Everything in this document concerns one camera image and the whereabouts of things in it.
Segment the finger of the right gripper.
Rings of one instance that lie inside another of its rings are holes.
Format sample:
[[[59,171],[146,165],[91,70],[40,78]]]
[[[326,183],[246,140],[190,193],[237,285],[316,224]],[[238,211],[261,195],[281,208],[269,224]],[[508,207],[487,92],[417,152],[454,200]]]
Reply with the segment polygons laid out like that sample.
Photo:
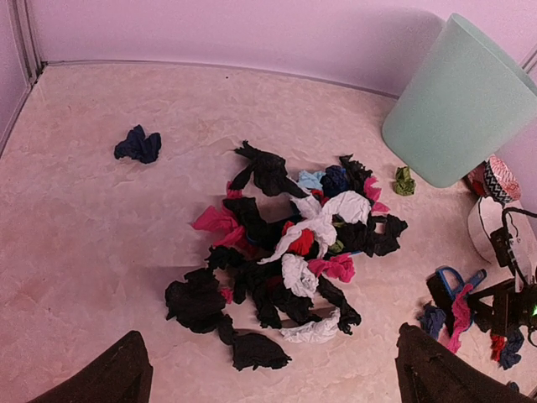
[[[509,303],[515,294],[515,281],[505,280],[467,297],[468,306],[476,313],[481,323],[492,332],[507,332]]]

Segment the blue hand brush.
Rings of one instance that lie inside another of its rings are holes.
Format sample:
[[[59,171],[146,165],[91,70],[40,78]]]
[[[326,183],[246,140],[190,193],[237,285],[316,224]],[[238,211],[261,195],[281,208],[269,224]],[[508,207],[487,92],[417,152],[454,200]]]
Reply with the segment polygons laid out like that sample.
[[[446,314],[445,325],[448,334],[453,333],[455,317],[452,313],[452,304],[466,284],[477,288],[487,278],[485,269],[478,270],[468,281],[464,281],[460,273],[450,266],[441,266],[426,280],[427,288],[435,305]]]

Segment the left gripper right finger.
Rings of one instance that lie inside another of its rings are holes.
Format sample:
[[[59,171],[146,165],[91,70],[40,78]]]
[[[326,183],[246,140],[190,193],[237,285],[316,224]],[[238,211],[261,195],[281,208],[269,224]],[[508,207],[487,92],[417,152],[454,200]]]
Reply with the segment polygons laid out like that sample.
[[[403,402],[531,402],[459,359],[419,327],[399,328],[395,365]]]

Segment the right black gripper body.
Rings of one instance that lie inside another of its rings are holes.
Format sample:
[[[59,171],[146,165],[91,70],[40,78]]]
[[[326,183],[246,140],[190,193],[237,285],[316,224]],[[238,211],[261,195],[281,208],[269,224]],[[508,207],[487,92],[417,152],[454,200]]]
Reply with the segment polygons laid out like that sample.
[[[536,331],[536,284],[516,291],[515,279],[505,280],[493,292],[492,330],[507,336],[522,326],[527,327],[529,336]]]

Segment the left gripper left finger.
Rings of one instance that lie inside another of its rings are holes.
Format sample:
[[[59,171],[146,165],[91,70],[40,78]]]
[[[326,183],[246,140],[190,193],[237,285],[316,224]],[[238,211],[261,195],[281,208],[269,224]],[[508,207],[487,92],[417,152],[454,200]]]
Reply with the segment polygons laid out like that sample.
[[[34,402],[148,402],[154,369],[142,334],[130,331]]]

